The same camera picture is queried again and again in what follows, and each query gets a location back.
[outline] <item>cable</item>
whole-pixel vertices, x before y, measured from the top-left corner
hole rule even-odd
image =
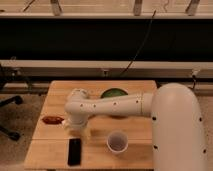
[[[164,5],[163,5],[163,9],[165,12],[168,12],[167,10],[167,6],[170,4],[170,0],[168,0]]]
[[[192,79],[193,79],[193,86],[192,86],[192,90],[194,91],[195,90],[195,86],[197,84],[197,78],[195,75],[192,76]]]
[[[152,28],[152,22],[154,20],[154,17],[155,17],[155,14],[156,14],[156,10],[154,11],[153,15],[152,15],[152,18],[149,22],[149,26],[148,26],[148,29],[147,29],[147,32],[146,32],[146,35],[144,37],[144,40],[143,42],[141,43],[140,47],[138,48],[138,50],[136,51],[136,54],[135,56],[132,58],[131,62],[127,65],[127,67],[118,75],[118,77],[121,77],[123,76],[126,71],[130,68],[130,66],[132,65],[132,63],[136,60],[136,58],[138,57],[138,55],[140,54],[141,50],[144,48],[148,38],[149,38],[149,34],[151,32],[151,28]]]

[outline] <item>floor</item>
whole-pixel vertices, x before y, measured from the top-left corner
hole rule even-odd
[[[0,95],[0,99],[12,95]],[[0,133],[0,171],[24,171],[23,162],[40,114],[45,95],[21,95],[24,103],[9,104],[0,109],[0,125],[21,133],[18,142]],[[213,170],[213,97],[198,96],[206,133],[208,171]]]

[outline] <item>food item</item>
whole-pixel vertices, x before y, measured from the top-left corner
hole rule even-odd
[[[63,120],[64,120],[63,118],[58,116],[44,116],[42,118],[42,121],[45,124],[52,124],[52,125],[61,124]]]

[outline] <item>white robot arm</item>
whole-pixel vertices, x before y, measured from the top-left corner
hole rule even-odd
[[[91,100],[74,90],[65,110],[68,124],[81,130],[90,115],[151,116],[155,171],[206,171],[202,116],[194,93],[181,84],[167,84],[154,94],[135,94]]]

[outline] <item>green bowl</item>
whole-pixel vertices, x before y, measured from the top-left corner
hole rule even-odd
[[[128,93],[120,88],[110,88],[102,93],[101,98],[103,99],[107,97],[116,97],[125,95],[128,95]]]

